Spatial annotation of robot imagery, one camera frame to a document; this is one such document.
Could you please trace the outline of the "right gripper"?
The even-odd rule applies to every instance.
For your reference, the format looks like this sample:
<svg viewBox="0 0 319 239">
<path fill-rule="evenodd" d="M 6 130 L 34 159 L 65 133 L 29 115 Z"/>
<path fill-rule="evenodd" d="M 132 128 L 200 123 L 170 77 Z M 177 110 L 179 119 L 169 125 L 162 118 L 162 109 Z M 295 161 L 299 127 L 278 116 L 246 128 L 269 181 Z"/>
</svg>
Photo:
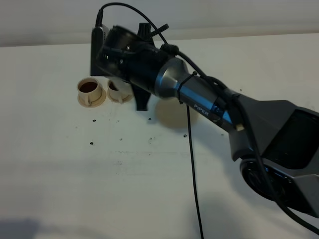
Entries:
<svg viewBox="0 0 319 239">
<path fill-rule="evenodd" d="M 160 69 L 157 48 L 149 38 L 151 25 L 139 23 L 137 35 L 113 26 L 98 51 L 97 66 L 107 75 L 132 84 L 137 111 L 147 111 L 151 94 L 139 86 L 154 86 Z"/>
</svg>

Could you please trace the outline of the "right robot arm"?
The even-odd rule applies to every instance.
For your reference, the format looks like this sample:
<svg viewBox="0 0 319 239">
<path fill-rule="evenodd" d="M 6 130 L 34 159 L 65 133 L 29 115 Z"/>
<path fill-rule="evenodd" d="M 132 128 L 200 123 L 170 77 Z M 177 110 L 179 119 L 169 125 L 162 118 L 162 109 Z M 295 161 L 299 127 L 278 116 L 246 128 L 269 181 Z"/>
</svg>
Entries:
<svg viewBox="0 0 319 239">
<path fill-rule="evenodd" d="M 135 34 L 114 26 L 95 52 L 106 75 L 135 86 L 138 110 L 147 108 L 142 94 L 177 98 L 229 135 L 231 157 L 241 160 L 245 182 L 260 196 L 272 194 L 258 167 L 265 171 L 286 207 L 319 215 L 319 115 L 289 101 L 258 101 L 228 89 L 214 78 L 188 72 L 178 48 L 156 48 L 153 33 Z"/>
</svg>

